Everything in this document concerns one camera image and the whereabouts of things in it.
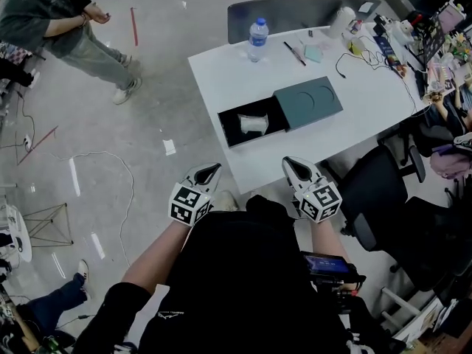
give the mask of white tumbler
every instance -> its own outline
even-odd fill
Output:
[[[333,24],[330,26],[330,29],[327,31],[328,37],[332,39],[340,37],[353,20],[355,20],[354,11],[349,7],[341,8],[338,11]]]

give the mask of concrete floor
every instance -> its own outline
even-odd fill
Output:
[[[159,236],[170,222],[167,203],[173,185],[192,166],[220,162],[223,176],[219,189],[231,190],[243,203],[247,195],[238,195],[223,151],[204,107],[187,57],[226,43],[226,8],[245,0],[93,0],[109,12],[106,25],[94,24],[96,36],[112,47],[132,54],[141,62],[144,84],[126,104],[111,102],[114,86],[61,63],[46,54],[39,61],[41,79],[26,93],[24,111],[35,120],[35,143],[58,125],[51,135],[16,165],[15,149],[1,151],[0,173],[4,181],[18,182],[19,188],[7,192],[10,203],[23,213],[63,202],[69,205],[69,220],[74,245],[34,250],[31,263],[22,263],[5,283],[12,295],[36,298],[60,287],[66,280],[53,259],[57,257],[67,279],[76,271],[77,262],[85,258],[91,268],[89,289],[93,300],[63,314],[61,323],[80,314],[97,312],[106,291],[124,274],[127,263],[119,240],[119,228],[131,196],[131,180],[121,162],[108,154],[93,154],[74,160],[80,196],[74,188],[68,161],[89,151],[108,151],[123,158],[134,178],[134,200],[122,230],[122,241],[129,260],[135,260]],[[136,8],[139,45],[134,46],[130,7]],[[395,17],[383,3],[378,12]],[[12,144],[17,133],[21,142],[32,135],[29,118],[18,118],[16,97],[10,101],[1,145]],[[176,153],[166,156],[164,140],[172,139]],[[348,167],[375,145],[369,140],[335,156],[337,164]],[[22,157],[24,150],[18,149]],[[446,205],[445,182],[434,174],[419,185],[414,176],[407,178],[410,195]],[[275,199],[287,203],[289,189],[284,181],[265,187]],[[336,219],[340,229],[341,217]],[[58,221],[65,227],[65,221]],[[301,223],[296,228],[302,249],[310,250],[310,233]],[[92,234],[103,248],[97,250]],[[393,260],[385,253],[366,253],[351,237],[343,237],[352,261],[367,275],[362,297],[378,314],[385,301],[379,300],[380,288],[405,291],[411,287],[406,276],[388,272]],[[16,262],[16,254],[11,257]],[[154,308],[165,288],[159,289]],[[152,308],[140,315],[137,330],[142,328]],[[87,320],[73,322],[65,330],[78,335]],[[137,341],[139,333],[132,333]]]

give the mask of pen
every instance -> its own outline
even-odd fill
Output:
[[[296,53],[296,51],[294,49],[291,48],[291,46],[287,43],[287,42],[284,42],[283,44],[285,44],[288,49],[292,52],[292,54],[295,55],[295,58],[297,58],[304,66],[306,66],[307,64],[303,61],[303,59],[300,57],[300,55],[298,55]]]

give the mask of black t-shirt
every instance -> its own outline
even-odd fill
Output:
[[[301,347],[343,353],[347,333],[311,287],[293,227],[248,212],[210,213],[193,228],[139,353]],[[74,353],[112,353],[150,294],[113,286]]]

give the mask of red tape strip on floor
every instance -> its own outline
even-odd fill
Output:
[[[24,158],[22,158],[22,159],[20,160],[20,162],[19,162],[17,165],[20,165],[20,164],[23,162],[23,160],[25,160],[25,158],[28,157],[28,156],[30,155],[30,153],[33,152],[33,151],[35,150],[35,148],[36,148],[37,146],[39,146],[39,145],[45,140],[45,138],[47,138],[47,137],[48,137],[49,135],[51,135],[54,131],[56,131],[56,128],[58,128],[58,127],[59,127],[59,126],[54,127],[49,133],[47,133],[46,136],[45,136],[43,139],[41,139],[33,148],[31,148],[31,151],[28,152],[28,153],[24,156]]]
[[[138,46],[138,31],[136,30],[136,22],[134,21],[134,8],[131,8],[131,21],[133,22],[134,46]]]

